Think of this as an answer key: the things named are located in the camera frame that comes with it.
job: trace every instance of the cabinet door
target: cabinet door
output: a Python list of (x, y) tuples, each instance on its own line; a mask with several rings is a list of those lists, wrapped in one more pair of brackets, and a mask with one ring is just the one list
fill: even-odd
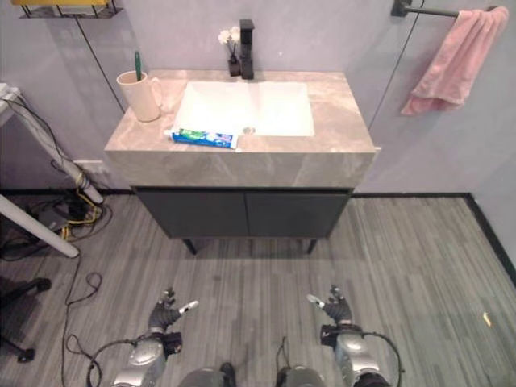
[(243, 193), (149, 188), (136, 193), (171, 238), (248, 235)]
[(247, 193), (251, 236), (324, 238), (349, 195), (343, 193)]

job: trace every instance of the white table leg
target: white table leg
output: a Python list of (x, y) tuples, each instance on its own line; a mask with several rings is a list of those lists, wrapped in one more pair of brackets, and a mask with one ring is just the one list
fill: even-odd
[(37, 236), (44, 242), (48, 243), (56, 250), (59, 250), (66, 256), (73, 258), (79, 254), (79, 250), (75, 246), (66, 242), (57, 236), (54, 232), (47, 229), (43, 224), (7, 200), (7, 198), (3, 195), (0, 195), (0, 213), (4, 214), (7, 218), (23, 227), (31, 234)]

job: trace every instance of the towel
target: towel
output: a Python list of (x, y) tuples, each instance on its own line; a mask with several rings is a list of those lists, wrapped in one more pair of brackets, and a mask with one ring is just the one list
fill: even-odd
[(507, 24), (509, 11), (462, 10), (425, 75), (402, 110), (417, 115), (462, 107), (494, 40)]

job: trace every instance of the white sink basin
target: white sink basin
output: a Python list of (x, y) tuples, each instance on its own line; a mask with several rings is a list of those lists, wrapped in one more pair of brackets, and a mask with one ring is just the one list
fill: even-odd
[(314, 135), (306, 84), (189, 82), (175, 129), (230, 135)]

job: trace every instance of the black baseboard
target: black baseboard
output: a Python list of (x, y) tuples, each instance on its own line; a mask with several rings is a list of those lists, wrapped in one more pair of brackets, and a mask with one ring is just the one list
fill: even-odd
[(469, 209), (475, 216), (476, 221), (478, 222), (479, 226), (481, 227), (482, 231), (484, 232), (485, 237), (489, 241), (489, 244), (491, 245), (491, 248), (494, 250), (494, 253), (497, 255), (498, 260), (500, 261), (503, 268), (506, 270), (507, 274), (509, 275), (510, 280), (513, 282), (514, 286), (516, 287), (516, 268), (514, 268), (514, 265), (512, 261), (510, 260), (509, 256), (507, 255), (506, 250), (503, 248), (500, 240), (498, 239), (496, 233), (494, 232), (493, 228), (491, 227), (491, 224), (489, 224), (489, 220), (484, 215), (484, 212), (482, 212), (482, 209), (476, 202), (473, 195), (468, 193), (468, 195), (465, 198), (466, 202), (468, 203)]
[[(134, 191), (131, 189), (100, 189), (98, 191), (102, 196), (109, 195), (134, 195)], [(63, 189), (5, 189), (0, 191), (2, 195), (53, 195), (62, 194)], [(485, 217), (482, 209), (478, 206), (475, 198), (470, 193), (353, 193), (353, 198), (463, 198), (467, 203), (469, 209), (472, 211), (473, 216), (478, 222), (482, 232), (489, 241), (491, 248), (496, 254), (501, 265), (507, 272), (510, 280), (516, 287), (516, 268), (512, 261), (507, 255), (506, 250), (503, 248), (500, 240), (498, 239), (493, 228), (489, 224), (489, 221)]]
[(407, 193), (407, 192), (387, 192), (387, 193), (357, 193), (354, 192), (352, 198), (466, 198), (470, 193), (461, 192), (436, 192), (436, 193)]
[[(75, 192), (74, 188), (63, 188), (63, 189), (3, 189), (0, 190), (0, 194), (5, 196), (13, 195), (60, 195), (63, 191)], [(134, 195), (132, 189), (98, 189), (98, 192), (102, 196), (109, 195)]]

